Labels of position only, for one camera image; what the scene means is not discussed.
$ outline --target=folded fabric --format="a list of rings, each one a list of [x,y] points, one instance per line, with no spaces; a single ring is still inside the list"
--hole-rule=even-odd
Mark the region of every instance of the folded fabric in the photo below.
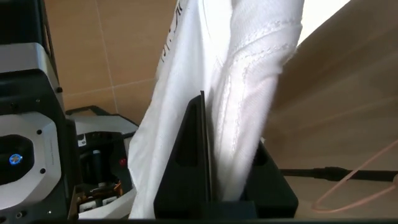
[[[303,0],[180,0],[157,68],[152,102],[131,140],[137,195],[153,201],[188,102],[205,92],[220,200],[243,191],[283,64],[295,51]]]

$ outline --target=pink cable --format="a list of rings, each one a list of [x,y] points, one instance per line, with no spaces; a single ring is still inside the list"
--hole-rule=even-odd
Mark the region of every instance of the pink cable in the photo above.
[[[363,205],[365,203],[368,203],[392,190],[394,190],[397,187],[398,184],[398,175],[394,178],[394,185],[378,192],[375,194],[372,194],[368,197],[362,198],[361,200],[358,200],[354,203],[351,203],[349,205],[346,205],[344,207],[341,208],[336,208],[336,209],[320,209],[318,208],[319,204],[325,199],[327,198],[327,196],[329,196],[330,194],[332,194],[337,188],[341,187],[349,178],[351,178],[355,173],[357,173],[357,171],[363,169],[364,167],[366,167],[367,165],[369,165],[369,163],[371,163],[373,160],[377,159],[379,156],[383,155],[384,153],[386,153],[387,151],[389,151],[391,148],[393,148],[396,144],[398,144],[398,140],[394,141],[393,143],[391,143],[390,145],[388,145],[387,147],[385,147],[384,149],[380,150],[378,153],[376,153],[374,156],[372,156],[370,159],[368,159],[366,162],[364,162],[362,165],[360,165],[358,168],[356,168],[355,170],[351,171],[347,176],[345,176],[341,181],[339,181],[335,186],[333,186],[330,190],[328,190],[325,194],[323,194],[316,202],[314,202],[312,204],[312,210],[317,212],[317,213],[335,213],[335,212],[341,212],[347,209],[351,209],[360,205]]]

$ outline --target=blue logo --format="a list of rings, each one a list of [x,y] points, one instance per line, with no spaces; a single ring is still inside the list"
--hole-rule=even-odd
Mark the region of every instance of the blue logo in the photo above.
[[[17,165],[21,161],[22,161],[22,156],[20,154],[14,154],[9,158],[9,162],[11,165]]]

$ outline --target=floor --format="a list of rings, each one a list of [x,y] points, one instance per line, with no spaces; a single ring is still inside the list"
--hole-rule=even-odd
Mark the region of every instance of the floor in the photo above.
[[[66,109],[96,105],[140,123],[175,0],[46,0]]]

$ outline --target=white garment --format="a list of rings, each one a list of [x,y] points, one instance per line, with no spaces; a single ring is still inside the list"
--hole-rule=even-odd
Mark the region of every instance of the white garment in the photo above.
[[[205,92],[222,200],[244,187],[277,75],[294,52],[303,0],[180,0],[157,68],[152,102],[129,148],[137,189],[130,218],[153,201],[188,102]]]

